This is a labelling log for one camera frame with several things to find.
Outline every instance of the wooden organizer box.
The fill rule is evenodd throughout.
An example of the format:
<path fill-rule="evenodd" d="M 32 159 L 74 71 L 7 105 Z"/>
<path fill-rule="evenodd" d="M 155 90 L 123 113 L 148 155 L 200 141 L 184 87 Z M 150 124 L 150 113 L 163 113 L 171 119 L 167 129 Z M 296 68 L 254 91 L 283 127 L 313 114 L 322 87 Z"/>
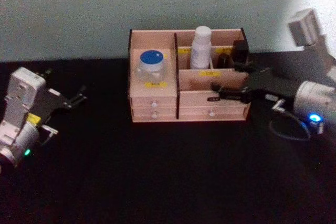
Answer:
<path fill-rule="evenodd" d="M 247 74 L 234 69 L 214 69 L 226 53 L 246 62 L 248 43 L 243 29 L 212 30 L 209 69 L 189 69 L 195 30 L 131 30 L 129 39 L 129 101 L 133 122 L 243 121 L 249 104 L 220 100 L 211 83 L 239 89 Z M 160 83 L 139 80 L 135 70 L 147 50 L 162 52 L 167 72 Z"/>

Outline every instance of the black cable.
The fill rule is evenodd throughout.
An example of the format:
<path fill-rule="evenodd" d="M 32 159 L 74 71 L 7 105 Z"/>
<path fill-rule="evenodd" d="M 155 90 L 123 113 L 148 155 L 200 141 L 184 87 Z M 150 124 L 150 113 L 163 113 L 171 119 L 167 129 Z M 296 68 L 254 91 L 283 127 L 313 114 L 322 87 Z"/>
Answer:
<path fill-rule="evenodd" d="M 287 139 L 287 140 L 293 140 L 293 141 L 308 141 L 308 140 L 310 140 L 311 134 L 310 134 L 310 131 L 309 131 L 308 127 L 298 117 L 296 117 L 295 115 L 293 115 L 292 113 L 287 112 L 287 111 L 281 112 L 281 115 L 284 116 L 284 117 L 291 118 L 295 122 L 297 122 L 300 125 L 300 127 L 305 131 L 307 137 L 305 137 L 305 138 L 294 137 L 294 136 L 289 136 L 289 135 L 286 135 L 286 134 L 282 134 L 282 133 L 280 133 L 280 132 L 278 132 L 274 129 L 273 120 L 271 120 L 268 124 L 268 128 L 274 135 L 276 135 L 280 138 L 284 138 L 284 139 Z"/>

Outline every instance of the yellow label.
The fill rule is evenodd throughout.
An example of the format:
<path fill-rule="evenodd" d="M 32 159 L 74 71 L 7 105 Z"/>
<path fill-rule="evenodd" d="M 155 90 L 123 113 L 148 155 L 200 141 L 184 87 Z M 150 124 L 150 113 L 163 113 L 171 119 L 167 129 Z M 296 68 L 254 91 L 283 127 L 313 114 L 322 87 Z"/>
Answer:
<path fill-rule="evenodd" d="M 179 55 L 182 55 L 182 54 L 190 54 L 191 53 L 191 48 L 178 48 L 177 49 L 177 53 Z"/>
<path fill-rule="evenodd" d="M 211 71 L 211 70 L 201 70 L 199 72 L 200 76 L 211 76 L 211 77 L 220 77 L 221 76 L 221 72 L 218 71 Z"/>
<path fill-rule="evenodd" d="M 164 88 L 164 87 L 167 87 L 167 83 L 166 82 L 159 82 L 159 83 L 145 82 L 145 87 L 147 87 L 147 88 Z"/>
<path fill-rule="evenodd" d="M 216 53 L 217 54 L 227 54 L 230 55 L 233 47 L 219 47 L 216 48 Z"/>
<path fill-rule="evenodd" d="M 40 120 L 41 118 L 39 116 L 31 113 L 28 114 L 27 122 L 31 123 L 32 125 L 36 126 Z"/>

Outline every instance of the green led light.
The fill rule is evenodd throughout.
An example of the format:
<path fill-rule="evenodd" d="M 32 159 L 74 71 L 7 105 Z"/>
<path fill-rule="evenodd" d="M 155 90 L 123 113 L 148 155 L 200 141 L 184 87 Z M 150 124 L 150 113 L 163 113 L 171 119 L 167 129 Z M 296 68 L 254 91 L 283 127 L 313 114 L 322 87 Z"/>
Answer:
<path fill-rule="evenodd" d="M 25 156 L 28 156 L 30 154 L 30 149 L 27 149 L 25 152 Z"/>

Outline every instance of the white bottle cap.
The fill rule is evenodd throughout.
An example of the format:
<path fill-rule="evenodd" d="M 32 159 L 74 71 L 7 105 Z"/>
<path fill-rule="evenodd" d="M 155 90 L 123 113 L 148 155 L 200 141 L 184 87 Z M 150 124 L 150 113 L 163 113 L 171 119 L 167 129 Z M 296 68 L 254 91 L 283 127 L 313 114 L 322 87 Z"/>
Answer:
<path fill-rule="evenodd" d="M 163 68 L 163 54 L 156 50 L 143 52 L 140 56 L 140 68 L 147 72 L 156 72 Z"/>
<path fill-rule="evenodd" d="M 207 45 L 211 42 L 211 29 L 207 26 L 199 26 L 195 31 L 194 41 L 197 44 Z"/>

